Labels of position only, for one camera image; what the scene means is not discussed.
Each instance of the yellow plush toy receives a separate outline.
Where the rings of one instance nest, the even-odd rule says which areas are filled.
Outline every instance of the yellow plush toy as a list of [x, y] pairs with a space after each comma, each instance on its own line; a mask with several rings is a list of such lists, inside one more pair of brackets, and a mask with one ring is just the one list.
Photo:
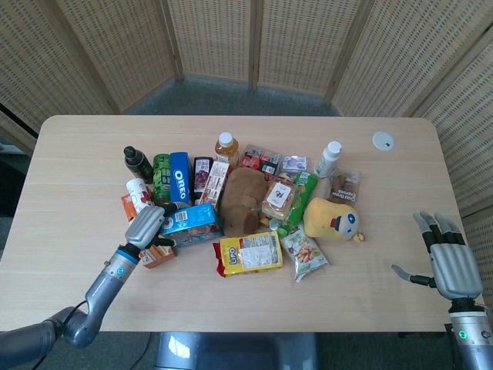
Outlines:
[[336, 241], [363, 241], [360, 220], [353, 207], [314, 198], [304, 214], [305, 234], [309, 237], [329, 237]]

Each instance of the red and white can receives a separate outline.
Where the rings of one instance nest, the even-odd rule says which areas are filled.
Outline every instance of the red and white can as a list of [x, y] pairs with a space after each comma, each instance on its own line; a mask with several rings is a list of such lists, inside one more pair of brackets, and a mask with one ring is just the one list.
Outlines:
[[130, 199], [132, 199], [132, 203], [137, 214], [139, 214], [144, 207], [154, 205], [151, 200], [151, 193], [147, 189], [144, 180], [131, 179], [128, 183], [126, 183], [126, 189], [129, 191]]

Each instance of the plush toy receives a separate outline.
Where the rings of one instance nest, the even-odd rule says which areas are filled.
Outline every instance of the plush toy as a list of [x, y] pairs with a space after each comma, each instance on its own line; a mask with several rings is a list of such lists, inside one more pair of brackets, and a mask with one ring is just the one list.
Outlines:
[[363, 241], [356, 210], [346, 204], [335, 204], [314, 198], [304, 214], [305, 234], [309, 237], [329, 237], [336, 241]]
[[227, 237], [253, 234], [259, 228], [260, 204], [267, 182], [260, 171], [239, 167], [231, 172], [220, 204], [220, 219]]

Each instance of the pile of snacks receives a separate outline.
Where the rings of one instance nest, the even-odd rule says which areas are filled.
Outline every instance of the pile of snacks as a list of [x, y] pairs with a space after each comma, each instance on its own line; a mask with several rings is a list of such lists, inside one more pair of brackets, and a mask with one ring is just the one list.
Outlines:
[[122, 197], [128, 222], [149, 205], [178, 208], [166, 217], [154, 244], [141, 252], [145, 267], [168, 261], [180, 247], [226, 235], [213, 243], [219, 275], [280, 268], [284, 252], [299, 282], [329, 264], [314, 237], [363, 240], [352, 207], [361, 174], [338, 168], [338, 154], [321, 157], [329, 169], [328, 200], [310, 200], [318, 177], [308, 172], [305, 156], [283, 156], [251, 144], [240, 151], [231, 133], [221, 133], [214, 150], [215, 158], [197, 156], [192, 163], [187, 152], [161, 153], [151, 166], [143, 152], [124, 149], [125, 163], [136, 177]]

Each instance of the brown plush toy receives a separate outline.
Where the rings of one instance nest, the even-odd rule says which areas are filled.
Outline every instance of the brown plush toy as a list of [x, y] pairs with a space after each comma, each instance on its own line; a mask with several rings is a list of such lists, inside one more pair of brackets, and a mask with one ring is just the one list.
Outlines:
[[220, 219], [227, 237], [253, 234], [259, 228], [260, 204], [267, 182], [260, 171], [239, 167], [228, 176], [220, 205]]

